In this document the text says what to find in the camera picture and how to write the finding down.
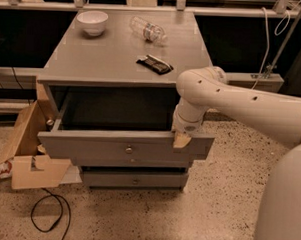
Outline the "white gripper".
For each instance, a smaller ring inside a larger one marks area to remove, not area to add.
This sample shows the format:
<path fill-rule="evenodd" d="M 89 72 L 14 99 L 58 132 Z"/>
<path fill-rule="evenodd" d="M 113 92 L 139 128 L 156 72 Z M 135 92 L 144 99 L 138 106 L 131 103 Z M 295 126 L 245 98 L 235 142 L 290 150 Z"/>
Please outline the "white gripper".
<path fill-rule="evenodd" d="M 192 138 L 187 134 L 194 134 L 201 127 L 204 115 L 209 110 L 208 106 L 191 104 L 181 98 L 175 107 L 172 129 L 175 132 L 174 148 L 185 148 Z"/>

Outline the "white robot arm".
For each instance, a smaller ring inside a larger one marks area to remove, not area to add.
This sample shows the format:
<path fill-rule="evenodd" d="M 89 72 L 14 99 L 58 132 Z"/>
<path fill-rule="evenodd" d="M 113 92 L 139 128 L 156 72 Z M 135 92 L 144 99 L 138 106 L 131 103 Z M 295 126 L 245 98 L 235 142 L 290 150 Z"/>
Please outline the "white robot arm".
<path fill-rule="evenodd" d="M 216 109 L 289 148 L 271 170 L 253 240 L 301 240 L 301 98 L 234 87 L 219 67 L 184 71 L 172 129 L 175 148 L 185 147 L 207 110 Z"/>

